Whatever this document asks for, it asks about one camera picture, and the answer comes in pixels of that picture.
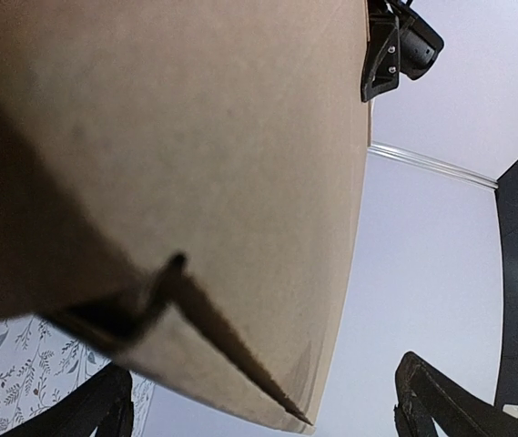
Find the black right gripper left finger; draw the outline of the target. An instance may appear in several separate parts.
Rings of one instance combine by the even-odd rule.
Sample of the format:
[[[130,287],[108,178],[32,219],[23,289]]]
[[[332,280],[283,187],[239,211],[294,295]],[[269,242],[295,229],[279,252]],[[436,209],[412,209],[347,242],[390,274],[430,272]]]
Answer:
[[[133,380],[109,363],[62,401],[5,433],[8,437],[130,436]]]

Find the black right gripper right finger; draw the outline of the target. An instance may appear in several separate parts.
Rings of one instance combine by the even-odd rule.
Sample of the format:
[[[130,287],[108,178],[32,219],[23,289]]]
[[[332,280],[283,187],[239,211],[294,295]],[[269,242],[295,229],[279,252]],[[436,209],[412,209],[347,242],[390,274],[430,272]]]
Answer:
[[[412,351],[395,372],[400,436],[518,436],[518,419],[470,394]]]

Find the brown cardboard box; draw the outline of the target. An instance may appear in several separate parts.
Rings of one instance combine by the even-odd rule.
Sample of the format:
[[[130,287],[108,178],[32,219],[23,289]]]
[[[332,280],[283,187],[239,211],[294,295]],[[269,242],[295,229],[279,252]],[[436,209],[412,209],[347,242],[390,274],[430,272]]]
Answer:
[[[311,433],[360,214],[363,1],[0,1],[0,320]]]

